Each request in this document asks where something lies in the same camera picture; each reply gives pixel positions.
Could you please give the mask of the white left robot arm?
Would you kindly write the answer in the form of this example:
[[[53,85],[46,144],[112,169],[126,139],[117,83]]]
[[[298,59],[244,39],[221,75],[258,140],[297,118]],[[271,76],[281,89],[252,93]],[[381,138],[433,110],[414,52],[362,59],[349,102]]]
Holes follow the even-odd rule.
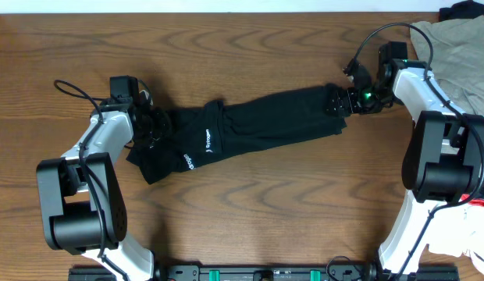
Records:
[[[36,168],[44,238],[53,250],[92,259],[114,280],[158,280],[154,253],[127,230],[114,164],[126,146],[148,148],[171,130],[167,114],[146,105],[103,105],[62,156]]]

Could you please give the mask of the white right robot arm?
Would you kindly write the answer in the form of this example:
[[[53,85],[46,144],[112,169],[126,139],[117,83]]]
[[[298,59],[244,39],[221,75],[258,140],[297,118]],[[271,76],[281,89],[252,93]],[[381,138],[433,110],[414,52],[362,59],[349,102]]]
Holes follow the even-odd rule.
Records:
[[[466,255],[484,275],[484,118],[455,105],[425,62],[381,59],[373,80],[352,59],[344,73],[353,87],[333,92],[334,113],[372,114],[398,101],[414,123],[402,164],[402,207],[359,279],[457,279],[453,269],[422,269],[423,251]]]

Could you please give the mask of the black t-shirt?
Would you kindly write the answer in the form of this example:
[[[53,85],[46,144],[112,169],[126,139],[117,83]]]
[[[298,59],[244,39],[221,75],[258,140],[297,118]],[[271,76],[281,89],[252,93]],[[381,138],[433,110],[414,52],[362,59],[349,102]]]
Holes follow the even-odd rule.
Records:
[[[337,135],[347,124],[326,108],[336,89],[327,84],[238,105],[214,100],[200,108],[173,108],[166,113],[171,132],[149,148],[131,150],[126,159],[153,184],[248,152]]]

